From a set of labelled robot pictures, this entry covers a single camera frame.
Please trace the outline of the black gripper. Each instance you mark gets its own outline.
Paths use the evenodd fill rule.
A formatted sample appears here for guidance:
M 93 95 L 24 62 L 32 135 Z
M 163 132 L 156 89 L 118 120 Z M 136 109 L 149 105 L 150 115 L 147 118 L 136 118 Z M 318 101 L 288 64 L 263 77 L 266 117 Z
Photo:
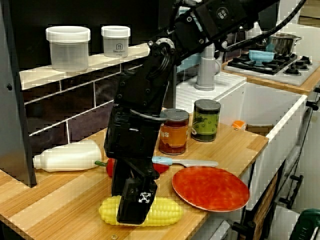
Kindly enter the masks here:
M 116 220 L 141 225 L 155 199 L 157 180 L 152 156 L 163 123 L 162 107 L 112 108 L 104 149 L 114 159 L 111 196 L 120 196 Z

